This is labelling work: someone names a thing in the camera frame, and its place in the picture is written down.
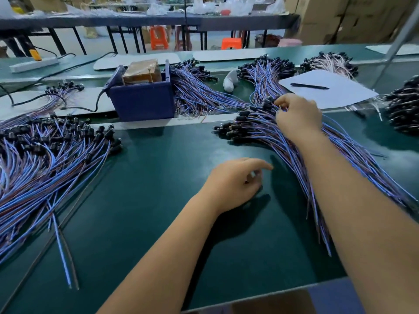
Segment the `hand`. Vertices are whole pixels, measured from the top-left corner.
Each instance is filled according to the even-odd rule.
[[[262,185],[262,170],[273,166],[261,159],[243,157],[217,165],[197,196],[221,214],[250,200]]]
[[[314,100],[307,101],[296,94],[284,94],[275,105],[288,108],[276,113],[276,123],[285,136],[296,145],[313,133],[321,133],[321,110]]]

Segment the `black cable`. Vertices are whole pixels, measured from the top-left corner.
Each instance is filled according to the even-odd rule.
[[[26,100],[26,101],[23,101],[23,102],[20,102],[20,103],[13,104],[12,107],[19,106],[19,105],[24,105],[25,103],[32,102],[32,101],[34,101],[36,99],[39,99],[39,98],[45,97],[45,96],[57,96],[57,97],[60,97],[61,100],[64,101],[64,105],[65,106],[67,105],[67,101],[64,99],[64,97],[60,96],[59,94],[54,94],[54,93],[50,92],[48,94],[40,94],[39,96],[36,96],[35,98],[29,99],[29,100]]]
[[[0,88],[3,89],[3,91],[6,93],[6,95],[9,96],[11,102],[12,102],[12,106],[15,104],[15,101],[13,100],[12,95],[6,90],[6,88],[4,88],[1,84],[0,84]]]
[[[102,90],[102,91],[99,93],[98,98],[97,98],[97,100],[96,100],[96,107],[95,107],[95,110],[91,110],[91,109],[87,109],[87,108],[83,108],[83,107],[62,107],[62,108],[60,108],[60,109],[61,109],[61,110],[66,110],[66,109],[83,109],[83,110],[87,110],[87,111],[90,111],[90,112],[96,112],[96,111],[98,110],[99,99],[101,98],[101,95],[102,95],[104,92],[105,92],[105,90]]]
[[[93,60],[91,60],[91,61],[86,61],[86,62],[84,62],[84,63],[81,63],[81,64],[78,64],[78,65],[74,65],[74,66],[71,66],[71,67],[65,68],[65,69],[60,70],[60,71],[58,71],[58,72],[55,72],[55,73],[50,73],[49,75],[43,76],[43,77],[39,78],[37,81],[35,81],[35,82],[33,82],[33,83],[29,84],[29,85],[23,86],[22,88],[19,88],[19,89],[13,90],[13,91],[11,91],[11,92],[8,92],[8,91],[6,90],[5,92],[6,92],[6,94],[7,94],[7,95],[9,95],[9,96],[10,96],[10,94],[13,94],[14,92],[18,92],[18,91],[21,91],[21,90],[24,90],[24,89],[30,88],[30,87],[32,87],[32,86],[34,86],[34,85],[38,84],[40,81],[44,80],[45,78],[52,77],[52,76],[56,76],[56,75],[58,75],[58,74],[60,74],[60,73],[64,73],[64,72],[67,72],[67,71],[69,71],[69,70],[72,70],[72,69],[75,69],[75,68],[78,68],[78,67],[81,67],[81,66],[88,65],[88,64],[90,64],[90,63],[96,62],[97,60],[99,60],[99,59],[101,59],[101,58],[103,58],[103,57],[105,57],[106,55],[111,54],[111,53],[116,54],[115,52],[108,52],[108,53],[106,53],[105,55],[102,55],[101,57],[96,58],[96,59],[93,59]]]
[[[44,48],[42,48],[42,47],[37,47],[37,46],[34,46],[34,48],[41,49],[41,50],[43,50],[43,51],[45,51],[45,52],[49,52],[49,53],[51,53],[51,54],[54,54],[54,55],[55,55],[55,58],[57,58],[57,57],[58,57],[58,55],[57,55],[56,53],[54,53],[54,52],[52,52],[52,51],[49,51],[49,50],[47,50],[47,49],[44,49]]]
[[[74,55],[74,57],[76,57],[76,54],[75,53],[67,53],[67,54],[64,54],[64,55],[58,57],[58,59],[61,59],[63,57],[66,57],[67,55]]]

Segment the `green workbench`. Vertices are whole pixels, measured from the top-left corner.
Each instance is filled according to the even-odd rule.
[[[300,63],[322,49],[345,51],[357,61],[381,57],[360,46],[275,48],[272,54],[295,58],[295,63]],[[188,52],[179,55],[181,59],[191,58]],[[208,63],[206,67],[230,68],[242,63]],[[396,88],[400,79],[410,77],[410,70],[404,68],[403,74],[393,73],[397,68],[401,67],[385,75],[385,92]],[[71,73],[77,71],[84,75],[88,70],[83,67]],[[416,138],[395,132],[372,111],[367,120],[345,111],[327,115],[362,145],[383,154],[385,157],[376,160],[419,198],[419,180],[412,174],[419,168]],[[211,169],[238,157],[262,158],[275,169],[265,172],[264,188],[256,198],[217,220],[198,260],[184,310],[345,276],[336,251],[332,251],[332,257],[327,255],[324,245],[318,243],[312,219],[306,220],[307,203],[294,174],[273,151],[257,145],[230,145],[212,133],[212,125],[117,131],[124,152],[108,159],[64,229],[81,289],[67,287],[55,243],[6,312],[94,313],[196,194]],[[0,267],[0,305],[6,302],[50,235],[45,231],[32,238]]]

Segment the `forearm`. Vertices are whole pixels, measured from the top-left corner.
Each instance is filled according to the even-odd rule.
[[[214,209],[194,196],[99,309],[98,314],[179,313]]]
[[[369,313],[410,313],[419,227],[319,133],[297,143],[346,271]]]

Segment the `pink container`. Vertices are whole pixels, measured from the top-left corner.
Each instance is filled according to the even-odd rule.
[[[302,41],[296,38],[281,38],[278,47],[301,46]]]

